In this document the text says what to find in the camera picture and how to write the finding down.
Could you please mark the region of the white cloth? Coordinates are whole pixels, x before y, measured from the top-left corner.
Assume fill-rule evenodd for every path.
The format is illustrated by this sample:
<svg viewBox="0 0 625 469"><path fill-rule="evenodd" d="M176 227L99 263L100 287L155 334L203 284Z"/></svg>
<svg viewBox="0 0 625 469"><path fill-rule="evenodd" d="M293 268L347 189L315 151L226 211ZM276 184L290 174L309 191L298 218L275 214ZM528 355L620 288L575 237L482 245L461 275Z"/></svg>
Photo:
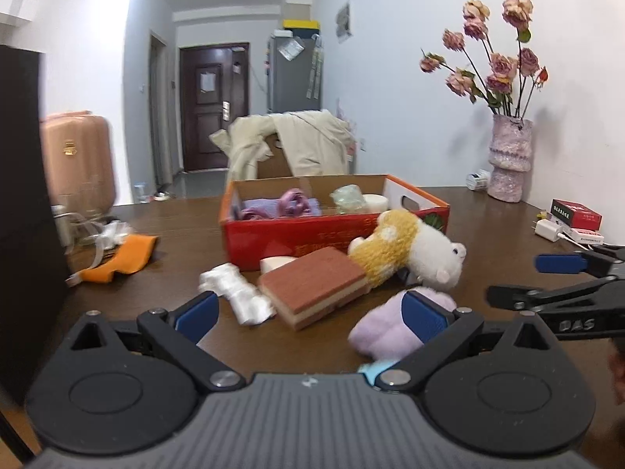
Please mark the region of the white cloth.
<svg viewBox="0 0 625 469"><path fill-rule="evenodd" d="M256 326L275 316L275 309L255 285L231 263L224 263L199 276L200 292L213 291L230 304L239 325Z"/></svg>

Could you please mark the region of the orange cloth pouch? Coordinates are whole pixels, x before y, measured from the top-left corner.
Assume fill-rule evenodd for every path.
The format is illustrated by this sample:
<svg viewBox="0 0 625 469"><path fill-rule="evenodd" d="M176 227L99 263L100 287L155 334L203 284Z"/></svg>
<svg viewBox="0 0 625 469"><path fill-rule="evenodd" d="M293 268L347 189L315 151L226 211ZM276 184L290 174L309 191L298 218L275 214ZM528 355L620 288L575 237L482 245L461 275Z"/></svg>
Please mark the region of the orange cloth pouch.
<svg viewBox="0 0 625 469"><path fill-rule="evenodd" d="M81 283L109 284L116 275L132 275L143 270L158 246L157 236L130 234L105 264L73 273L66 279L69 287Z"/></svg>

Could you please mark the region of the white small table device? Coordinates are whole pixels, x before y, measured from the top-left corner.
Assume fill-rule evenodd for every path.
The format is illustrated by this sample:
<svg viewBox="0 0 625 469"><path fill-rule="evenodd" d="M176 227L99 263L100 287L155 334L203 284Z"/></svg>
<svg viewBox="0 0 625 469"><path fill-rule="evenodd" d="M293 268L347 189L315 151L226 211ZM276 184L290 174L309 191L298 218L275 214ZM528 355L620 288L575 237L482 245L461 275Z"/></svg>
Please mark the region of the white small table device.
<svg viewBox="0 0 625 469"><path fill-rule="evenodd" d="M477 170L466 176L466 186L469 191L483 192L488 188L491 173L488 170Z"/></svg>

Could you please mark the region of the brown wooden chair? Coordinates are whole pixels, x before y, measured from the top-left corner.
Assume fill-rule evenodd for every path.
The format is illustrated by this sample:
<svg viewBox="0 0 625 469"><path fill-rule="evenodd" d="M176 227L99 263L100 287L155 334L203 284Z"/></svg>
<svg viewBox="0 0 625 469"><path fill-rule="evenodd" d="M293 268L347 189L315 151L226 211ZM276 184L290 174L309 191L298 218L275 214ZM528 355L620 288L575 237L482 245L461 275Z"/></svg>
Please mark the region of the brown wooden chair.
<svg viewBox="0 0 625 469"><path fill-rule="evenodd" d="M264 161L257 163L256 176L259 179L291 177L292 171L287 162L279 136L274 133L266 137L271 155Z"/></svg>

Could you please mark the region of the yellow box on fridge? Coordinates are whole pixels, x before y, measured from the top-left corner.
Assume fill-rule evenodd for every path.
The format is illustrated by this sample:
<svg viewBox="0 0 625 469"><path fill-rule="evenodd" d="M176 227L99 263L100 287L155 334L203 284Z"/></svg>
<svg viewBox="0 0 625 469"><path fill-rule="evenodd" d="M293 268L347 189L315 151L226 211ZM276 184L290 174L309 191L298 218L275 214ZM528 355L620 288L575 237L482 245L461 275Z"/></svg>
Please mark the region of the yellow box on fridge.
<svg viewBox="0 0 625 469"><path fill-rule="evenodd" d="M316 30L321 29L320 23L315 20L284 19L283 28L287 30Z"/></svg>

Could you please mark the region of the black paper bag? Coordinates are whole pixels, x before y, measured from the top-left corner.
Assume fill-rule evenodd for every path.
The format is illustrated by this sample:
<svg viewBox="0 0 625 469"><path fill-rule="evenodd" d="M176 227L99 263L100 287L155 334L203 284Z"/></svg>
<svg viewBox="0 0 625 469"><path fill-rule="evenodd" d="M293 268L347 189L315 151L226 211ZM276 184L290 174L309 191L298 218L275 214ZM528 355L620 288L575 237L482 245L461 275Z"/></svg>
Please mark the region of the black paper bag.
<svg viewBox="0 0 625 469"><path fill-rule="evenodd" d="M18 405L68 294L42 160L39 61L1 47L1 390Z"/></svg>

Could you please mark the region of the light purple plush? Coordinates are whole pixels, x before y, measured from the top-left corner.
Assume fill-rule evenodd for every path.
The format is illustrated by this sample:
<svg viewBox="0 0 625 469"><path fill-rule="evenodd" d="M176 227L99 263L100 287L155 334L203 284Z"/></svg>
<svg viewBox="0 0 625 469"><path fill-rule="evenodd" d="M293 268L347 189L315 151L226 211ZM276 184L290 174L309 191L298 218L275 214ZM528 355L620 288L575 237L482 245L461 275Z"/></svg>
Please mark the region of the light purple plush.
<svg viewBox="0 0 625 469"><path fill-rule="evenodd" d="M398 361L424 345L403 321L402 300L406 293L403 290L394 294L354 326L348 343L357 353L375 361Z"/></svg>

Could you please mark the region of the pale green soft block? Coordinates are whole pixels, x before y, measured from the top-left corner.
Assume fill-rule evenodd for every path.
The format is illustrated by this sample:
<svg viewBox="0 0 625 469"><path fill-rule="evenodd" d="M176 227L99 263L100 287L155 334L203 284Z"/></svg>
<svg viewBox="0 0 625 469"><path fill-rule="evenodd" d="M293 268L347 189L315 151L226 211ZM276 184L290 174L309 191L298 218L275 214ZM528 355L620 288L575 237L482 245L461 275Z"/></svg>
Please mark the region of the pale green soft block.
<svg viewBox="0 0 625 469"><path fill-rule="evenodd" d="M332 194L332 198L336 213L341 215L363 214L369 212L366 198L364 198L361 189L357 184L348 184L336 188Z"/></svg>

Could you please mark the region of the beige coat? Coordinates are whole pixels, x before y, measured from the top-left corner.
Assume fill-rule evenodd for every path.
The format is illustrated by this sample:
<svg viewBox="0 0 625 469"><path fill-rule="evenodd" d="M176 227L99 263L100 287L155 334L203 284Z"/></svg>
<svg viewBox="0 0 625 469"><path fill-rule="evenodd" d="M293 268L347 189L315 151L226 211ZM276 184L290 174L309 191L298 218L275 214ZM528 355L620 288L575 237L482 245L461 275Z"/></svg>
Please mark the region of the beige coat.
<svg viewBox="0 0 625 469"><path fill-rule="evenodd" d="M259 163L273 157L268 139L276 136L292 176L346 175L348 150L355 144L350 124L327 110L271 113L238 118L211 142L228 159L230 181L259 177Z"/></svg>

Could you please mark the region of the pink suitcase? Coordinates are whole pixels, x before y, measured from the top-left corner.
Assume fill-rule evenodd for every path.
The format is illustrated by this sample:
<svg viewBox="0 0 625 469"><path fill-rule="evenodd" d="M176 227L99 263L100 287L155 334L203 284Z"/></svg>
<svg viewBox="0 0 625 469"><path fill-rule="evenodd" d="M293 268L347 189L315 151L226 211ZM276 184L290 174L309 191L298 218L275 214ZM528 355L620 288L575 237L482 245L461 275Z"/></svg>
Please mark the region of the pink suitcase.
<svg viewBox="0 0 625 469"><path fill-rule="evenodd" d="M109 123L90 111L49 115L40 124L51 201L85 217L107 214L116 201Z"/></svg>

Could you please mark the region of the pink textured vase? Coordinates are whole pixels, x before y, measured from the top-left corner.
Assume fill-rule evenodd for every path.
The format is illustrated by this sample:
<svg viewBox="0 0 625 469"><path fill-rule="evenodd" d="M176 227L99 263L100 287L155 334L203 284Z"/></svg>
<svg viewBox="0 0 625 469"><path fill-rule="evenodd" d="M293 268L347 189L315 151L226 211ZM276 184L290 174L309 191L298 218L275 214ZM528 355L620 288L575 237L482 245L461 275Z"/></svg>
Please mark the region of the pink textured vase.
<svg viewBox="0 0 625 469"><path fill-rule="evenodd" d="M525 175L532 169L533 123L506 115L493 116L488 162L493 166L487 194L499 201L521 200Z"/></svg>

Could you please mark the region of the wall electrical panel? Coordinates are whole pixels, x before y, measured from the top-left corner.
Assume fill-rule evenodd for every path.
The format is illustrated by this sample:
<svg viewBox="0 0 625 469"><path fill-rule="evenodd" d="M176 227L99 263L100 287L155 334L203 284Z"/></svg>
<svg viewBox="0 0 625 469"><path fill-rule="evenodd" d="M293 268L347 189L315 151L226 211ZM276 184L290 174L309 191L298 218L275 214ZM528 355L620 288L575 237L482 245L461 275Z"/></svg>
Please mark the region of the wall electrical panel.
<svg viewBox="0 0 625 469"><path fill-rule="evenodd" d="M353 35L352 30L352 13L351 2L344 3L337 12L336 18L336 36L339 43L343 43Z"/></svg>

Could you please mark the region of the white power adapter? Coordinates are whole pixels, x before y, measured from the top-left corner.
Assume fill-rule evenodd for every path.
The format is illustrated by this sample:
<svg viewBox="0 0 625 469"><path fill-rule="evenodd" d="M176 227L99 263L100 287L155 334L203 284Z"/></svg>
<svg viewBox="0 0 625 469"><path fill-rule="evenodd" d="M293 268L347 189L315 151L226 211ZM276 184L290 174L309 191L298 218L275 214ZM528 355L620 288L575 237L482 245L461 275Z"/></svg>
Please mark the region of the white power adapter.
<svg viewBox="0 0 625 469"><path fill-rule="evenodd" d="M535 224L534 234L548 242L557 242L566 235L559 224L549 219L539 219Z"/></svg>

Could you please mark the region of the brown layered sponge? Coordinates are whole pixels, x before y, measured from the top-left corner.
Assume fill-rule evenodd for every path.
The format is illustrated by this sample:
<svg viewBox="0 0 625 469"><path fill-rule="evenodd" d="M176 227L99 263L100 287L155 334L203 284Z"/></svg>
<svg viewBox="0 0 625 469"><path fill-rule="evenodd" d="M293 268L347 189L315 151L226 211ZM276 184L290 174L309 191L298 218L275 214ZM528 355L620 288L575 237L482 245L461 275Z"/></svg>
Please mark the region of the brown layered sponge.
<svg viewBox="0 0 625 469"><path fill-rule="evenodd" d="M293 330L321 320L371 290L362 267L333 247L263 274L257 287Z"/></svg>

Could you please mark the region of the yellow white plush toy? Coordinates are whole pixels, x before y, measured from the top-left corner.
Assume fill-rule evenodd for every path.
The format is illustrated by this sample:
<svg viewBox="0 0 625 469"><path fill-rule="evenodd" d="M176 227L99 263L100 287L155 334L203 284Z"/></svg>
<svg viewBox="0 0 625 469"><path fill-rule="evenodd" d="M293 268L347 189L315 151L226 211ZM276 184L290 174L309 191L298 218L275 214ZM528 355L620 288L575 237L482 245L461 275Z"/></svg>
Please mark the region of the yellow white plush toy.
<svg viewBox="0 0 625 469"><path fill-rule="evenodd" d="M460 280L466 248L406 209L389 209L377 217L369 237L350 243L348 257L362 267L372 288L407 269L419 284L448 291Z"/></svg>

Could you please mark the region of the red small box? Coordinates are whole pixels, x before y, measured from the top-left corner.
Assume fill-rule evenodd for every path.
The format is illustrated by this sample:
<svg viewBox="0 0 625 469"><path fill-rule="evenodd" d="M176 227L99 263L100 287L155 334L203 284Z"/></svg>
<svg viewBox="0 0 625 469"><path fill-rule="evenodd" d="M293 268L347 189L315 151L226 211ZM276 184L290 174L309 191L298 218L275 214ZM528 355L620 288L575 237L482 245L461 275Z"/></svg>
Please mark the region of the red small box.
<svg viewBox="0 0 625 469"><path fill-rule="evenodd" d="M555 218L573 229L600 231L602 215L581 203L553 199L550 212Z"/></svg>

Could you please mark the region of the white flat box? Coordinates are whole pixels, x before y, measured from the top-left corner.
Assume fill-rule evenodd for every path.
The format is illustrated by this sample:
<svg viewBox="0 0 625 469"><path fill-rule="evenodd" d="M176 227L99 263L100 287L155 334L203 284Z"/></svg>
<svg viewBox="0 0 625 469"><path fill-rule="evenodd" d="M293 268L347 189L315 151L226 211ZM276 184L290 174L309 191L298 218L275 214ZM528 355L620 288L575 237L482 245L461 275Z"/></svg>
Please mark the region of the white flat box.
<svg viewBox="0 0 625 469"><path fill-rule="evenodd" d="M564 227L562 230L573 242L580 245L601 246L604 243L604 236L597 231L576 229L575 227Z"/></svg>

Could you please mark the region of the dried pink rose bouquet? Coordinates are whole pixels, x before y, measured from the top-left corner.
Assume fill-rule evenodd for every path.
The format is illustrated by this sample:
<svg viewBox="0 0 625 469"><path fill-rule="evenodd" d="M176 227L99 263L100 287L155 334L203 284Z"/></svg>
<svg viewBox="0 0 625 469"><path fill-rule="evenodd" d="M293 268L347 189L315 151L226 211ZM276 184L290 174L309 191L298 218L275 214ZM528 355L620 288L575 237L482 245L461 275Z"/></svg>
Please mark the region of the dried pink rose bouquet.
<svg viewBox="0 0 625 469"><path fill-rule="evenodd" d="M488 21L491 9L480 0L467 0L462 7L463 27L460 32L446 29L442 43L446 51L459 53L467 61L465 68L454 67L441 54L423 52L421 72L447 72L445 85L471 102L483 100L493 115L522 120L528 112L534 93L549 79L548 69L529 47L532 39L534 3L532 0L503 0L501 17L515 31L516 54L497 52L491 43ZM471 58L466 41L479 43L484 50L489 71L483 74Z"/></svg>

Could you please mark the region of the dark brown entrance door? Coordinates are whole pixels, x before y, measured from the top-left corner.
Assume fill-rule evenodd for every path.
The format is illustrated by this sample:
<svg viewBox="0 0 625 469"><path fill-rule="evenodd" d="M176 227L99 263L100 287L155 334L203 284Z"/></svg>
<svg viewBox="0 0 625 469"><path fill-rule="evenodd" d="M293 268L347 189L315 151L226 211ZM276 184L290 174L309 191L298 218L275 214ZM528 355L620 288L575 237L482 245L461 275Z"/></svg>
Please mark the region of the dark brown entrance door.
<svg viewBox="0 0 625 469"><path fill-rule="evenodd" d="M211 137L249 114L249 45L182 48L179 76L183 168L221 170L228 158Z"/></svg>

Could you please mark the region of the lavender knitted cloth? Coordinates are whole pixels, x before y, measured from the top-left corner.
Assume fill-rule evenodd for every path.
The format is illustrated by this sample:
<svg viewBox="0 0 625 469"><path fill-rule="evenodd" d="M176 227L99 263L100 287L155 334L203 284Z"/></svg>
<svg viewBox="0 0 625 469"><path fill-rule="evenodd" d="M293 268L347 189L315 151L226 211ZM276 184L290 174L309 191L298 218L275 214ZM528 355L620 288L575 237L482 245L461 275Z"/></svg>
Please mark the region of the lavender knitted cloth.
<svg viewBox="0 0 625 469"><path fill-rule="evenodd" d="M311 215L307 216L321 216L322 211L320 204L316 198L308 198L311 204ZM243 202L243 207L238 211L237 217L241 220L254 220L254 219L278 219L288 218L280 217L277 213L279 199L251 199Z"/></svg>

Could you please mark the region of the pink purple fabric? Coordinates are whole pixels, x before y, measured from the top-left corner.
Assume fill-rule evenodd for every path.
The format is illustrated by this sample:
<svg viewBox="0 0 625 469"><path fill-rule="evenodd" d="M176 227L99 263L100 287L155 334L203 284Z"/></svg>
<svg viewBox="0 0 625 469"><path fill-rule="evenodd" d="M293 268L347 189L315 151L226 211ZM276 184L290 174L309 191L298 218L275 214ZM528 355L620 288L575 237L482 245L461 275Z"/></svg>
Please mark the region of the pink purple fabric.
<svg viewBox="0 0 625 469"><path fill-rule="evenodd" d="M313 211L306 195L299 188L291 188L279 199L277 213L280 217L296 218Z"/></svg>

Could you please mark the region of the grey refrigerator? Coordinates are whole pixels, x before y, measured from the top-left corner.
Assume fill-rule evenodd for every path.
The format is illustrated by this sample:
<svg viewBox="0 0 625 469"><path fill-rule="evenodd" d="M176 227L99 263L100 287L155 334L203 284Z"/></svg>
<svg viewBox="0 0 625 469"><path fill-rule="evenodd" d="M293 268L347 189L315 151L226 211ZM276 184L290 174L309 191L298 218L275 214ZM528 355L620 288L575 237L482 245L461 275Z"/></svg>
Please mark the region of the grey refrigerator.
<svg viewBox="0 0 625 469"><path fill-rule="evenodd" d="M267 49L268 112L320 110L322 67L318 30L275 30Z"/></svg>

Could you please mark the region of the red cardboard box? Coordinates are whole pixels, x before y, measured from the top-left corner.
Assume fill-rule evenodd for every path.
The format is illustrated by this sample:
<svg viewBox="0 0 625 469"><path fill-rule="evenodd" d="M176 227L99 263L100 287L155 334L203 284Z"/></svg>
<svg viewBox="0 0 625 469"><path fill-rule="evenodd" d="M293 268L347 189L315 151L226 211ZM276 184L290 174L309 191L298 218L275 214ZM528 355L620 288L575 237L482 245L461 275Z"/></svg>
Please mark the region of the red cardboard box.
<svg viewBox="0 0 625 469"><path fill-rule="evenodd" d="M330 194L355 184L365 194L386 197L391 209L410 209L441 232L447 230L450 206L442 199L392 175L308 176L231 181L220 205L219 223L230 263L256 271L265 257L300 257L324 247L340 251L356 237L368 237L376 227L375 213L338 214ZM244 220L244 203L278 199L292 188L319 201L319 216Z"/></svg>

